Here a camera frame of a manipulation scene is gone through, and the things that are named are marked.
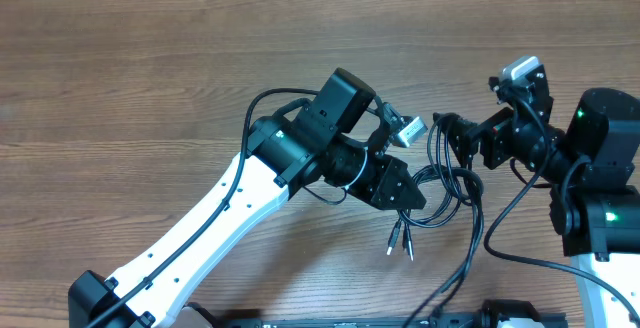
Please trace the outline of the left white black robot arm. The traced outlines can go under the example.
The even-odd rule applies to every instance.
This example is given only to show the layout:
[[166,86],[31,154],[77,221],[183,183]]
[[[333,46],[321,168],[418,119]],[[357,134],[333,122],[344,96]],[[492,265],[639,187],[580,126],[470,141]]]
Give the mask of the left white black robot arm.
[[258,223],[316,181],[378,210],[426,200],[404,161],[426,131],[362,80],[335,70],[319,90],[294,89],[274,113],[247,116],[241,148],[213,188],[164,236],[109,276],[82,274],[68,292],[73,327],[169,327],[213,268]]

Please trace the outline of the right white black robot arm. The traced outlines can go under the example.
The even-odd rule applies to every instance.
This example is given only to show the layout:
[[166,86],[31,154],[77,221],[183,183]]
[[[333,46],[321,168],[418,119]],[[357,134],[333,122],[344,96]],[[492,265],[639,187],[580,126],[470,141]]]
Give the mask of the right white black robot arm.
[[639,101],[611,88],[583,93],[567,130],[548,122],[547,90],[499,88],[507,107],[482,123],[434,116],[460,162],[481,154],[494,169],[528,166],[550,187],[550,219],[570,265],[503,254],[503,259],[574,275],[595,327],[639,324],[639,191],[629,185],[639,148]]

